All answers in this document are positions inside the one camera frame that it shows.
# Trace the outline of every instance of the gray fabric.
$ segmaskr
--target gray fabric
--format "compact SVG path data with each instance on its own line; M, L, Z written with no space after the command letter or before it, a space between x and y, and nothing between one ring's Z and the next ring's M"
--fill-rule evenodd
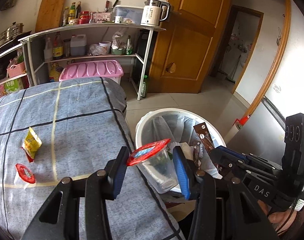
M104 168L108 160L117 156L121 146L126 146L126 140L133 150L130 131L122 115L126 106L125 93L113 80L102 80L104 83L100 78L48 83L0 99L0 134L7 133L0 135L0 226L8 234L4 197L9 232L15 239L20 239L60 179L91 174ZM109 111L111 107L104 85L121 129L113 111ZM55 109L57 113L52 138ZM8 133L14 116L12 132ZM20 149L29 126L34 126L34 131L42 140L33 163L28 162L24 151ZM3 156L7 139L3 194ZM56 172L52 165L52 141ZM24 190L13 184L16 163L31 169L37 187ZM120 195L115 201L107 201L113 239L164 239L179 230L173 217L164 211L164 203L151 190L137 168L127 169ZM83 204L84 200L81 199L80 239L85 239ZM173 236L173 239L184 239L181 232L179 238Z

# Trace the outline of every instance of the doorway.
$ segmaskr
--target doorway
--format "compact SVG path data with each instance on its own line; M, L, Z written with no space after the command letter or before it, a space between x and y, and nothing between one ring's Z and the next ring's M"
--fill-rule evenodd
M232 5L211 76L234 93L255 49L264 13Z

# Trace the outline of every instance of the kettle handle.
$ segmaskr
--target kettle handle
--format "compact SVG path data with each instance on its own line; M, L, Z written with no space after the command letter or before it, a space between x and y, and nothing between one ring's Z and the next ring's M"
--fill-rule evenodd
M168 14L170 13L171 5L168 2L161 2L161 8L162 6L167 7L166 15L163 19L159 20L160 22L165 21L168 18Z

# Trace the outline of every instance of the bottle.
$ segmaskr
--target bottle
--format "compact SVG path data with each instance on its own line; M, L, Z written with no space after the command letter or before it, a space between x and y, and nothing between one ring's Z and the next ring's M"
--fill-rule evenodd
M69 10L68 21L72 19L75 19L75 2L72 3L71 8Z
M133 52L133 46L132 46L132 41L131 41L131 36L128 36L128 40L127 40L127 46L126 46L126 50L125 50L125 54L126 55L131 55Z
M144 75L143 83L142 83L142 90L141 90L141 97L146 98L148 93L148 76Z
M51 38L46 38L45 49L44 49L44 61L49 62L53 59L53 47Z
M69 8L65 7L64 12L63 12L62 26L65 26L68 24L68 13L69 13Z
M57 32L53 42L53 59L57 60L60 58L63 58L63 42L60 32Z
M81 15L81 2L79 2L77 4L76 11L75 11L75 19L80 18L80 15Z

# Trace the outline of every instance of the green box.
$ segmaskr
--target green box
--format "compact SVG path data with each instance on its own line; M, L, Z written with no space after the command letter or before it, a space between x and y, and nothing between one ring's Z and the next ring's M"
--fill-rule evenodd
M19 90L23 89L24 87L23 87L21 78L17 78L17 79L5 82L4 83L4 88L5 88L5 92L7 94L12 94L16 91L19 91Z

